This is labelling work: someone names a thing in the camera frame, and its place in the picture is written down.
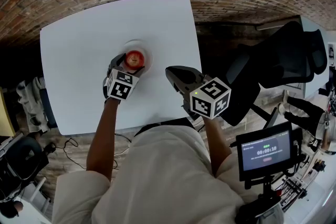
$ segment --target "shirt sleeve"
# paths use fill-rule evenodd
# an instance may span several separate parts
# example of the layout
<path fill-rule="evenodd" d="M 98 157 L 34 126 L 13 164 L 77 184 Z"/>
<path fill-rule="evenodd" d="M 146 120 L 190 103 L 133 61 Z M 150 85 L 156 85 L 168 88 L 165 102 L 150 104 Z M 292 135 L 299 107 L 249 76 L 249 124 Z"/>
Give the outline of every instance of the shirt sleeve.
<path fill-rule="evenodd" d="M 92 211 L 109 187 L 109 180 L 94 171 L 59 176 L 52 213 L 53 224 L 91 223 Z"/>
<path fill-rule="evenodd" d="M 245 189 L 245 183 L 239 181 L 238 156 L 231 153 L 220 165 L 216 178 L 225 182 L 235 193 L 241 196 L 245 204 L 258 199 L 258 194 L 263 193 L 263 185 Z"/>

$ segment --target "shirt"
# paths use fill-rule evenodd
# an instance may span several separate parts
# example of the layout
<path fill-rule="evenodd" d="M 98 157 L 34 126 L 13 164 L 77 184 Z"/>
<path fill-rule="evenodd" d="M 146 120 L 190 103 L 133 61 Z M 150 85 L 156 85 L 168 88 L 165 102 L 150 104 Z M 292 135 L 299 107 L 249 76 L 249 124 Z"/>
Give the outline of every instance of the shirt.
<path fill-rule="evenodd" d="M 59 176 L 52 222 L 235 223 L 238 208 L 258 198 L 238 174 L 237 155 L 230 154 L 212 175 L 194 129 L 154 127 L 134 138 L 111 186 L 93 171 Z"/>
<path fill-rule="evenodd" d="M 324 124 L 325 120 L 325 114 L 322 113 L 319 124 L 316 129 L 316 135 L 315 137 L 317 139 L 323 139 L 324 132 L 326 131 L 326 127 Z M 329 141 L 331 141 L 330 146 L 329 146 L 329 151 L 336 151 L 336 118 L 328 113 L 328 118 L 329 118 Z"/>

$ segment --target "clothing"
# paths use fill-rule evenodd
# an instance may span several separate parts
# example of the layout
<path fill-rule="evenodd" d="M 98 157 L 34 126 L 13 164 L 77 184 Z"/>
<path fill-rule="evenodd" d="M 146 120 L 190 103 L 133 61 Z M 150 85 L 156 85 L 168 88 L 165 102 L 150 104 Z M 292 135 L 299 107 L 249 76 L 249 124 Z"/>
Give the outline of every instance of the clothing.
<path fill-rule="evenodd" d="M 16 87 L 16 92 L 20 96 L 18 102 L 22 104 L 26 113 L 28 128 L 31 133 L 50 130 L 40 97 L 40 90 L 45 89 L 45 87 L 44 79 L 38 77 L 27 84 L 24 80 Z"/>
<path fill-rule="evenodd" d="M 96 172 L 58 177 L 53 224 L 232 223 L 261 192 L 239 182 L 230 154 L 216 176 L 201 136 L 187 126 L 158 126 L 136 136 L 117 177 Z"/>
<path fill-rule="evenodd" d="M 299 117 L 293 115 L 290 112 L 285 112 L 285 119 L 309 131 L 312 135 L 315 136 L 317 128 L 322 125 L 319 124 L 319 122 L 321 122 L 320 118 L 321 115 L 324 113 L 324 110 L 308 101 L 294 97 L 288 97 L 287 103 L 305 111 L 309 115 L 309 117 Z"/>

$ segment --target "black hair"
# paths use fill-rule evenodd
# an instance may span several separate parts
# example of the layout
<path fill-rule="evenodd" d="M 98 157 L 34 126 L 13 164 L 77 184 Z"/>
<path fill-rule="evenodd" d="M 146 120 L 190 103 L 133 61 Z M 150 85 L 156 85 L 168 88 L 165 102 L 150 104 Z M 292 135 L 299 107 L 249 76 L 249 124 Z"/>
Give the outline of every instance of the black hair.
<path fill-rule="evenodd" d="M 0 212 L 6 218 L 14 218 L 18 216 L 18 212 L 13 201 L 0 203 Z"/>

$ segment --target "white cube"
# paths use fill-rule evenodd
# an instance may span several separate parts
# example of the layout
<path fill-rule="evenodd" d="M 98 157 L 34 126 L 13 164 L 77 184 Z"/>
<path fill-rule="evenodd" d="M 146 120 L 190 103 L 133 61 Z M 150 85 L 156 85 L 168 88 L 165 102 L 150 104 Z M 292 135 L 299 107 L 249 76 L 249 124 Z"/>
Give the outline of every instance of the white cube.
<path fill-rule="evenodd" d="M 138 81 L 138 77 L 113 68 L 107 84 L 107 94 L 119 100 L 126 100 Z"/>
<path fill-rule="evenodd" d="M 212 120 L 227 109 L 230 95 L 230 87 L 214 78 L 190 93 L 191 111 Z"/>

